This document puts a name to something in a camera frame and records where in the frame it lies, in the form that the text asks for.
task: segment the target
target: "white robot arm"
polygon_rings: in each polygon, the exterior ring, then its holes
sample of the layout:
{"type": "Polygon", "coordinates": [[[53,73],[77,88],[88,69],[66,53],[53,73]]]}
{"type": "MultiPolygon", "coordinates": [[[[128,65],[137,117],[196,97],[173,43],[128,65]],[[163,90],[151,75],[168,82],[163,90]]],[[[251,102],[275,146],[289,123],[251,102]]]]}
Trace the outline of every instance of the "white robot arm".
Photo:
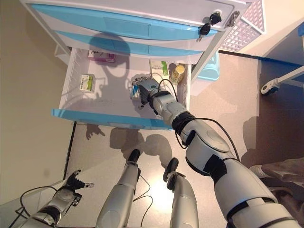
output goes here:
{"type": "Polygon", "coordinates": [[[81,195],[75,190],[81,188],[91,188],[93,183],[83,183],[76,179],[80,170],[75,171],[56,191],[52,200],[43,206],[37,213],[22,223],[19,228],[50,228],[55,227],[60,219],[65,216],[71,206],[77,206],[81,200],[81,195]]]}
{"type": "Polygon", "coordinates": [[[180,136],[188,165],[211,176],[219,207],[231,227],[295,228],[295,219],[252,173],[234,158],[228,144],[208,124],[197,120],[152,78],[138,78],[141,102],[149,103],[180,136]]]}

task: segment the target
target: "plastic drawer unit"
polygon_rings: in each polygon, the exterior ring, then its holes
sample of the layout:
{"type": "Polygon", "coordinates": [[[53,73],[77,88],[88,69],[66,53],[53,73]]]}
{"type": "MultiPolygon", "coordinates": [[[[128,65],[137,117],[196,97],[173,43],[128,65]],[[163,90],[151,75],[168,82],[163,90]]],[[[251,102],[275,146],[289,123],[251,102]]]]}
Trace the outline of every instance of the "plastic drawer unit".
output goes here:
{"type": "Polygon", "coordinates": [[[148,60],[185,65],[177,94],[189,108],[192,64],[203,66],[202,57],[211,57],[228,34],[227,24],[234,13],[241,15],[248,7],[245,1],[235,0],[192,0],[191,4],[175,0],[144,4],[141,0],[20,1],[70,56],[59,109],[52,114],[138,129],[171,128],[150,107],[139,108],[140,102],[130,99],[132,79],[150,72],[148,60]],[[200,28],[215,12],[221,21],[199,41],[200,28]],[[91,61],[89,50],[116,54],[116,62],[91,61]],[[88,73],[95,75],[94,91],[84,93],[79,90],[80,79],[88,73]]]}
{"type": "MultiPolygon", "coordinates": [[[[133,77],[149,76],[145,58],[117,56],[115,63],[95,62],[87,58],[88,50],[73,48],[69,61],[57,117],[106,126],[133,129],[171,129],[156,116],[149,105],[130,99],[133,77]],[[93,92],[79,90],[81,74],[94,74],[93,92]]],[[[189,108],[190,69],[177,85],[178,99],[189,108]]]]}

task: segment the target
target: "bottle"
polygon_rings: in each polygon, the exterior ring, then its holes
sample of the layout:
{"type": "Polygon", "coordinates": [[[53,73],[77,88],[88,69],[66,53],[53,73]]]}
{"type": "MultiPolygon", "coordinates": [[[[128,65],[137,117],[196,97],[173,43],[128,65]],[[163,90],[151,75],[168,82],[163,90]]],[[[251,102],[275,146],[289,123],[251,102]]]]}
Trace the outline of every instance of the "bottle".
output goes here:
{"type": "Polygon", "coordinates": [[[170,74],[169,79],[173,84],[177,85],[184,78],[184,75],[185,67],[183,65],[177,65],[170,74]]]}

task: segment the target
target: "open drawer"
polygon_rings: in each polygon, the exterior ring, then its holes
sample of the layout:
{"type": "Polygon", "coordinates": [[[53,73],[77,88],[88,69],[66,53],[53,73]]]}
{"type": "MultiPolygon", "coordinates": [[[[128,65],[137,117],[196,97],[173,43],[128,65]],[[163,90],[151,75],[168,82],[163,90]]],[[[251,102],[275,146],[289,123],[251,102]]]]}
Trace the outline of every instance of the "open drawer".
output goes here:
{"type": "MultiPolygon", "coordinates": [[[[134,77],[150,73],[147,59],[116,56],[115,63],[96,62],[88,59],[88,52],[72,49],[59,109],[52,110],[53,116],[123,128],[171,129],[149,105],[141,108],[140,100],[130,98],[134,77]],[[92,92],[79,89],[82,74],[95,75],[92,92]]],[[[189,108],[190,65],[185,65],[185,69],[185,77],[176,90],[179,101],[189,108]]]]}

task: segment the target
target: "mesh basket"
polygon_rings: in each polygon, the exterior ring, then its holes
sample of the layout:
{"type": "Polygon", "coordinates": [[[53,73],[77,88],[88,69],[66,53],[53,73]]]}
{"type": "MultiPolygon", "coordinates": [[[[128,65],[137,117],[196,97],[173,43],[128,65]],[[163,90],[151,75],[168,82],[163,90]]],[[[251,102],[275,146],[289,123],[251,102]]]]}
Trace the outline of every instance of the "mesh basket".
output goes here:
{"type": "Polygon", "coordinates": [[[244,15],[224,40],[221,48],[229,51],[239,51],[265,33],[264,1],[259,0],[250,4],[244,15]]]}

